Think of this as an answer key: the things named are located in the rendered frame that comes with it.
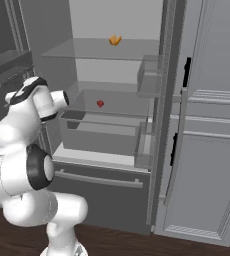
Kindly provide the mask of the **grey fridge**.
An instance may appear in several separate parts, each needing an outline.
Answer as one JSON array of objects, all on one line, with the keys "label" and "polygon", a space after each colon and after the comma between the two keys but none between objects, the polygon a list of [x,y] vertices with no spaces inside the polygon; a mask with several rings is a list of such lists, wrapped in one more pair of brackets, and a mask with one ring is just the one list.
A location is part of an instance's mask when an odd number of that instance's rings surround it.
[{"label": "grey fridge", "polygon": [[[53,90],[67,90],[78,81],[135,84],[141,60],[108,60],[43,57],[72,38],[160,41],[164,0],[19,0],[36,75]],[[144,122],[152,123],[154,100]],[[108,169],[148,172],[134,166],[134,155],[117,155],[66,149],[60,119],[47,122],[41,138],[54,163],[91,165]]]}]

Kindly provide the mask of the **grey freezer drawer front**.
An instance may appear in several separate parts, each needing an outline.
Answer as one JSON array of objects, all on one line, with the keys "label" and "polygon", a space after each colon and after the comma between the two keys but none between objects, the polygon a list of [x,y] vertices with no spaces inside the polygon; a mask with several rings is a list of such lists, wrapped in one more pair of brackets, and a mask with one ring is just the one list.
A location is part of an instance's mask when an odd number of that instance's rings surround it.
[{"label": "grey freezer drawer front", "polygon": [[139,234],[149,234],[146,224],[150,174],[91,165],[54,163],[55,171],[113,180],[143,183],[141,189],[93,184],[60,178],[55,175],[49,186],[51,191],[76,194],[88,202],[88,215],[84,224]]}]

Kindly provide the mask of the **grey tall cupboard door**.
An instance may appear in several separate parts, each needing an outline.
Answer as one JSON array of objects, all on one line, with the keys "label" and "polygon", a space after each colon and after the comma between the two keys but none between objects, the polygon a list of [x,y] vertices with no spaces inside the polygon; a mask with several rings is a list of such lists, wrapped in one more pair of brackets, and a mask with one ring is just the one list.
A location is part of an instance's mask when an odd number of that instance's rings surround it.
[{"label": "grey tall cupboard door", "polygon": [[171,157],[178,117],[170,117],[154,233],[230,247],[230,120],[188,116]]}]

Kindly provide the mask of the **grey left fridge door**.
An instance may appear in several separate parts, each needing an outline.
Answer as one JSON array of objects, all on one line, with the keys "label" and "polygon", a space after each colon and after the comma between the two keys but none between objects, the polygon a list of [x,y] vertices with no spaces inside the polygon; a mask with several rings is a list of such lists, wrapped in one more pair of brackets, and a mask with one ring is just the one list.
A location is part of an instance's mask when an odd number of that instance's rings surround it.
[{"label": "grey left fridge door", "polygon": [[[23,36],[24,29],[18,9],[18,0],[0,0],[0,54],[9,50],[29,51],[22,39]],[[8,92],[17,91],[29,71],[0,86],[0,120],[7,113],[5,95]]]}]

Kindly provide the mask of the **grey fridge door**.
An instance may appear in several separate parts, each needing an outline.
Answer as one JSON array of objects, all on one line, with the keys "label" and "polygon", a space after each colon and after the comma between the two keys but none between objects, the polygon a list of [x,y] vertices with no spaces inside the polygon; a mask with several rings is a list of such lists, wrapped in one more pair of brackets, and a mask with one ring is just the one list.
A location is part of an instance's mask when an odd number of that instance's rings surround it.
[{"label": "grey fridge door", "polygon": [[163,56],[163,63],[158,98],[154,100],[152,125],[155,138],[151,144],[153,160],[146,217],[146,224],[149,227],[156,222],[186,5],[187,0],[164,0],[159,46],[159,54]]},{"label": "grey fridge door", "polygon": [[[24,29],[18,9],[18,0],[0,0],[0,54],[9,50],[29,51],[22,39],[23,36]],[[8,92],[17,91],[29,71],[0,86],[0,120],[7,113],[5,95]]]}]

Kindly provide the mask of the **glass fridge shelf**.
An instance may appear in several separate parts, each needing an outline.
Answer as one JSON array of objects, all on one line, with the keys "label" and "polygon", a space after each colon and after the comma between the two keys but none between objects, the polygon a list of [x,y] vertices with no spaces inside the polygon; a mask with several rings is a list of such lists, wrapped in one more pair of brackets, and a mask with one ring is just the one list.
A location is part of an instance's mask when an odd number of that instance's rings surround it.
[{"label": "glass fridge shelf", "polygon": [[72,38],[45,52],[43,57],[138,61],[158,52],[158,40],[122,39],[113,46],[107,39]]},{"label": "glass fridge shelf", "polygon": [[[75,82],[68,90],[70,109],[93,113],[147,117],[151,102],[137,94],[137,86],[113,82]],[[96,102],[104,101],[99,108]]]}]

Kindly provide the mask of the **grey right fridge door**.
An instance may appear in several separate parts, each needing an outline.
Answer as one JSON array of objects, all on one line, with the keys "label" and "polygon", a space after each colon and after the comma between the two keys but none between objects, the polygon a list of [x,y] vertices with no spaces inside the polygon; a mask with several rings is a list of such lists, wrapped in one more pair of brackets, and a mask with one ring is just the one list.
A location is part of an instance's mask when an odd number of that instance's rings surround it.
[{"label": "grey right fridge door", "polygon": [[153,160],[146,217],[146,224],[149,227],[156,222],[186,5],[187,0],[164,0],[159,46],[159,54],[163,56],[163,63],[158,98],[154,100],[152,125],[155,138],[151,144]]}]

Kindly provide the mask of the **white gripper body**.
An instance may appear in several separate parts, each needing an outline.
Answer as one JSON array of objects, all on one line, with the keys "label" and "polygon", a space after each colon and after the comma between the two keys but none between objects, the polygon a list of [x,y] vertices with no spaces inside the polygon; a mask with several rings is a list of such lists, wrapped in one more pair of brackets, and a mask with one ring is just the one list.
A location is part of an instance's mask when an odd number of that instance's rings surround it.
[{"label": "white gripper body", "polygon": [[6,94],[5,101],[8,105],[14,105],[16,103],[15,95],[16,95],[16,92],[9,92]]}]

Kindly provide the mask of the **grey short cupboard door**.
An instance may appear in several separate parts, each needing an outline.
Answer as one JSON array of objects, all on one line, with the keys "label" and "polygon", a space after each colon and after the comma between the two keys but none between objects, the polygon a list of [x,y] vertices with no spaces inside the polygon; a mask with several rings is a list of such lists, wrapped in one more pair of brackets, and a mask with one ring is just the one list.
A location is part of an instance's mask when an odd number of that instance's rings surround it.
[{"label": "grey short cupboard door", "polygon": [[230,0],[203,0],[188,99],[230,105]]}]

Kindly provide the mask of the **clear door bin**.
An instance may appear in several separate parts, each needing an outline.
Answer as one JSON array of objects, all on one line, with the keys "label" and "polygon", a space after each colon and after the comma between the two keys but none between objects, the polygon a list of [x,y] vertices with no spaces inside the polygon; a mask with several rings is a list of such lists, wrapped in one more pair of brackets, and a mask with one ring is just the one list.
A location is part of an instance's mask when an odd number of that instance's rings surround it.
[{"label": "clear door bin", "polygon": [[0,86],[29,71],[33,67],[32,53],[9,50],[0,54]]},{"label": "clear door bin", "polygon": [[152,124],[141,122],[137,129],[136,148],[134,153],[134,166],[140,169],[149,169],[152,164],[153,154],[151,144],[153,142]]},{"label": "clear door bin", "polygon": [[159,96],[162,82],[163,57],[144,55],[137,74],[137,93],[140,97]]}]

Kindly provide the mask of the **clear fridge drawer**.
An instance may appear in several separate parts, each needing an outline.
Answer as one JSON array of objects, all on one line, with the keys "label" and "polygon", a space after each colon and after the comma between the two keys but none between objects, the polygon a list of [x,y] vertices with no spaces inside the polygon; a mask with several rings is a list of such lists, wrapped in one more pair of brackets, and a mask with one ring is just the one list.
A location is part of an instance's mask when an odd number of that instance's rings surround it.
[{"label": "clear fridge drawer", "polygon": [[66,149],[133,156],[146,117],[65,110],[59,119]]}]

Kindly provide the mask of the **orange food piece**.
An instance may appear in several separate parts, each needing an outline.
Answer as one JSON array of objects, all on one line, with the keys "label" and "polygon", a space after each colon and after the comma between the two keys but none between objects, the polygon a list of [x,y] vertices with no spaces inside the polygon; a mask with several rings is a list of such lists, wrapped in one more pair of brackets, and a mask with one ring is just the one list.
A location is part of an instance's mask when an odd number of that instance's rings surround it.
[{"label": "orange food piece", "polygon": [[116,35],[112,35],[110,38],[109,38],[109,43],[113,46],[117,46],[120,41],[122,40],[122,37],[119,36],[117,37]]}]

